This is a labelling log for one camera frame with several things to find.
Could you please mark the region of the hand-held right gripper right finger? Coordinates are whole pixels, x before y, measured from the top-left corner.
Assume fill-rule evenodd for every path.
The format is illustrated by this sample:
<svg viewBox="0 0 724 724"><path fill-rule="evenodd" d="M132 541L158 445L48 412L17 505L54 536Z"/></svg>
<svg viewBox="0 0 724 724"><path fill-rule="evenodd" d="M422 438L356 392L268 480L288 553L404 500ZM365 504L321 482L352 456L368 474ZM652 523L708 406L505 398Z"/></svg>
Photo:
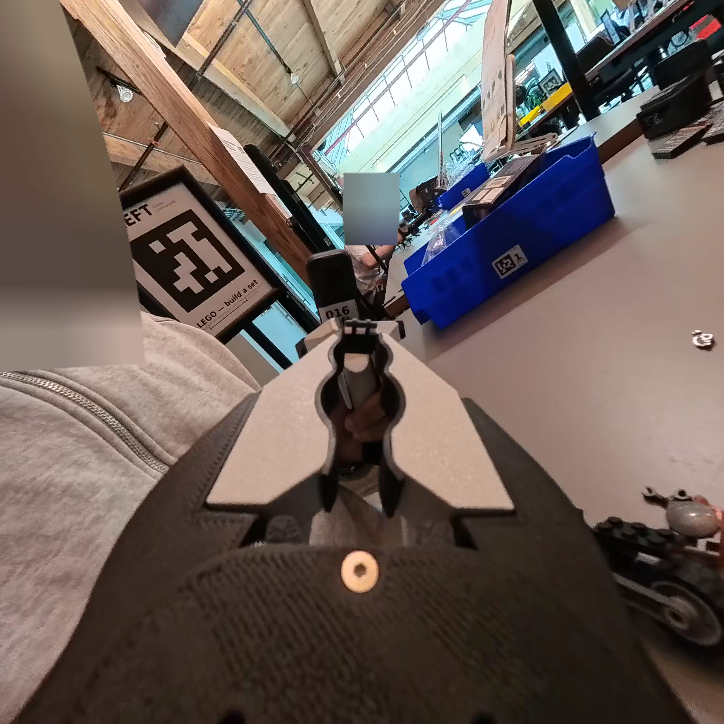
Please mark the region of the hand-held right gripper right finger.
<svg viewBox="0 0 724 724"><path fill-rule="evenodd" d="M514 504L457 392L400 342L379 345L382 440L378 491L392 518L509 514Z"/></svg>

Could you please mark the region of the ceiling spot lamp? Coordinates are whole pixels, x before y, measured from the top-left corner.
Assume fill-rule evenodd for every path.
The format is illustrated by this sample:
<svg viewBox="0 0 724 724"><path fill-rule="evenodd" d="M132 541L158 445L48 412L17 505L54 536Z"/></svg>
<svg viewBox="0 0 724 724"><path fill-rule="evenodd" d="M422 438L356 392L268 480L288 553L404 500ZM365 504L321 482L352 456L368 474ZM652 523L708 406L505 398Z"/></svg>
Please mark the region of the ceiling spot lamp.
<svg viewBox="0 0 724 724"><path fill-rule="evenodd" d="M136 96L144 98L142 91L131 81L123 79L100 66L96 66L95 69L110 86L113 86L123 104L131 103Z"/></svg>

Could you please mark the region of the paper notice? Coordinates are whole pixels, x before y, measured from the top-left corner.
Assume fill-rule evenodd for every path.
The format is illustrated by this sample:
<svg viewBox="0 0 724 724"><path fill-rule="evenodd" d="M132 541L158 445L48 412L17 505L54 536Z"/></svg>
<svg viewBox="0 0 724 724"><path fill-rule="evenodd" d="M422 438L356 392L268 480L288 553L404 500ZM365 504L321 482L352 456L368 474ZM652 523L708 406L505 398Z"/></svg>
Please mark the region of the paper notice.
<svg viewBox="0 0 724 724"><path fill-rule="evenodd" d="M276 195L273 187L269 184L268 180L264 177L260 169L255 165L235 136L231 132L217 127L216 125L210 124L209 127L216 137L222 142L230 156L239 166L243 174L249 179L249 181L251 181L256 190L261 194Z"/></svg>

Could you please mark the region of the wooden beam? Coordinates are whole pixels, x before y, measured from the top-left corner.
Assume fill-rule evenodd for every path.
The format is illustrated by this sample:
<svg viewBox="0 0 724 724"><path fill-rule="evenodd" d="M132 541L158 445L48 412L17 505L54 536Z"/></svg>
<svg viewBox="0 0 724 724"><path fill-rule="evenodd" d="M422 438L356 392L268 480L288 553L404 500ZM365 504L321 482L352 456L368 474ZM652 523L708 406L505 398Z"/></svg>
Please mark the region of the wooden beam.
<svg viewBox="0 0 724 724"><path fill-rule="evenodd" d="M264 178L248 175L250 162L240 163L241 146L216 126L193 92L119 2L61 1L100 46L139 87L195 158L219 182L257 229L304 282L310 251L289 226L279 204L260 190Z"/></svg>

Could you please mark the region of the black pillar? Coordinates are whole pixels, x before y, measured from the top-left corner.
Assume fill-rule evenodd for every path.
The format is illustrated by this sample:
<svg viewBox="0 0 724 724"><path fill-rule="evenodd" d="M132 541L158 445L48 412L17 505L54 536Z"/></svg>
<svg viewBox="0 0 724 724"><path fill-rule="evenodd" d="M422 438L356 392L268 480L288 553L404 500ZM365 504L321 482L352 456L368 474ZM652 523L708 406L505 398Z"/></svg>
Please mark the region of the black pillar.
<svg viewBox="0 0 724 724"><path fill-rule="evenodd" d="M549 42L561 63L564 75L571 85L571 90L581 113L586 121L593 120L600 115L600 109L594 100L593 91L568 38L555 3L553 1L533 1L532 3L548 35Z"/></svg>

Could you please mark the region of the black red lego build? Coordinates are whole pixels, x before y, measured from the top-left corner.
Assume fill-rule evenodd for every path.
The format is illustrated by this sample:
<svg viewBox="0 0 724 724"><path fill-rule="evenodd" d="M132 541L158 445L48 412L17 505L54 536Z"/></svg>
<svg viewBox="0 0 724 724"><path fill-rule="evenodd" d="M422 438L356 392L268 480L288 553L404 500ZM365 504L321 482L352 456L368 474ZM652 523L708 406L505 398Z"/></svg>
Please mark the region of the black red lego build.
<svg viewBox="0 0 724 724"><path fill-rule="evenodd" d="M662 528L608 517L592 527L626 603L690 646L722 649L723 511L684 489L644 502L663 509Z"/></svg>

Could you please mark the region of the black stand pole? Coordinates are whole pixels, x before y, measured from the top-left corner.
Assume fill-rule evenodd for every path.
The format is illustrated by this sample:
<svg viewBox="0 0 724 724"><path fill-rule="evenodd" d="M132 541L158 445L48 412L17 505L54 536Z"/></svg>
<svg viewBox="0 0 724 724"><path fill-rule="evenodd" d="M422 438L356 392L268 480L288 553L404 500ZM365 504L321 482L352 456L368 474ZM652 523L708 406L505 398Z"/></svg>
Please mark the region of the black stand pole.
<svg viewBox="0 0 724 724"><path fill-rule="evenodd" d="M265 153L254 144L246 144L243 149L271 186L275 199L288 213L287 226L294 231L310 253L323 253L336 249L330 236L323 230L300 195L288 181L280 178Z"/></svg>

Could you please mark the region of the flat black box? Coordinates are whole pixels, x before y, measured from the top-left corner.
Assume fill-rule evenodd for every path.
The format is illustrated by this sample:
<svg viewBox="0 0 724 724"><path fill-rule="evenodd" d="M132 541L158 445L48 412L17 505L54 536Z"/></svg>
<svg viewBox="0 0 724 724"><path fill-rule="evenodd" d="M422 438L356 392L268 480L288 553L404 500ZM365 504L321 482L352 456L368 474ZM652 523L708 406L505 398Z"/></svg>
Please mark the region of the flat black box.
<svg viewBox="0 0 724 724"><path fill-rule="evenodd" d="M651 155L656 159L673 159L699 144L711 146L723 142L723 121L717 118L683 127L649 143Z"/></svg>

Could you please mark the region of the blue plastic bin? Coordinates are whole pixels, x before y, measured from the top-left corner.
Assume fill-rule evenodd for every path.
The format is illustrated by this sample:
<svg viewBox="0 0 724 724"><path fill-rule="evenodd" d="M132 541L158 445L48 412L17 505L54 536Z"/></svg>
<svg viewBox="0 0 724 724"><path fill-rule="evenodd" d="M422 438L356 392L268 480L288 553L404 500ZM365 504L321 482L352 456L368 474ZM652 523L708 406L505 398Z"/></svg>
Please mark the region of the blue plastic bin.
<svg viewBox="0 0 724 724"><path fill-rule="evenodd" d="M437 205L450 211L489 179L486 164L481 161L466 169L466 172L437 198Z"/></svg>
<svg viewBox="0 0 724 724"><path fill-rule="evenodd" d="M448 327L615 215L594 136L544 154L541 171L480 222L408 257L401 283L416 321Z"/></svg>

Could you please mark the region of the clear plastic bags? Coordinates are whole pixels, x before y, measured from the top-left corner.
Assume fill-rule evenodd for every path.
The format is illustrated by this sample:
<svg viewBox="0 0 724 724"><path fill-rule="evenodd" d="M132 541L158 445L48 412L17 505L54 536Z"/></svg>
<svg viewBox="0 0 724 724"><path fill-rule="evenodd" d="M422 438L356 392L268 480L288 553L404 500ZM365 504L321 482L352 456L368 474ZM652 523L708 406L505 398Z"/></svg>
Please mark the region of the clear plastic bags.
<svg viewBox="0 0 724 724"><path fill-rule="evenodd" d="M467 231L467 225L463 214L455 218L447 219L434 231L431 240L428 242L421 266L428 264L442 251L450 247L460 236Z"/></svg>

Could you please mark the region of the framed marker sign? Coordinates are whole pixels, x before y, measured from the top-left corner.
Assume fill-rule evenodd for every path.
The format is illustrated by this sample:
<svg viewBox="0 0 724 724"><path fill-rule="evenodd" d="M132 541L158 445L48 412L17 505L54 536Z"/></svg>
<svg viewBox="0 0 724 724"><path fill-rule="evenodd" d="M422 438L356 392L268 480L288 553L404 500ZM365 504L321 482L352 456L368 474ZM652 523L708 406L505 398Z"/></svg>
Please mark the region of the framed marker sign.
<svg viewBox="0 0 724 724"><path fill-rule="evenodd" d="M228 342L286 288L184 166L120 192L139 299Z"/></svg>

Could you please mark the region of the person's left hand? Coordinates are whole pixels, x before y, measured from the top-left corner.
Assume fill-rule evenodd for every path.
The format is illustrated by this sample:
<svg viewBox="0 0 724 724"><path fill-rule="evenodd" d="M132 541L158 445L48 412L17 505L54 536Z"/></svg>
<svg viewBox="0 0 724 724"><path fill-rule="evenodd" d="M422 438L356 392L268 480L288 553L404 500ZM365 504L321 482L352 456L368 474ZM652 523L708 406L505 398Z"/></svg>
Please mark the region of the person's left hand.
<svg viewBox="0 0 724 724"><path fill-rule="evenodd" d="M341 394L329 412L334 432L334 469L340 474L377 466L390 417L382 404L382 390L351 409Z"/></svg>

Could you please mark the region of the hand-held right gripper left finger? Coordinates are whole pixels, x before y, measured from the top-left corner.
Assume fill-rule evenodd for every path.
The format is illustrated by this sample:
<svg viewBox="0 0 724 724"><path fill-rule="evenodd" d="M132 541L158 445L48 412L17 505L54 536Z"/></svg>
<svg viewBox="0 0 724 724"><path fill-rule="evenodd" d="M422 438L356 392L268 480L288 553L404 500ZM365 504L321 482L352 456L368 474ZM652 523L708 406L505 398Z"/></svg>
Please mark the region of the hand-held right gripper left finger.
<svg viewBox="0 0 724 724"><path fill-rule="evenodd" d="M207 498L220 511L316 514L334 505L334 432L322 404L336 383L330 337L259 394Z"/></svg>

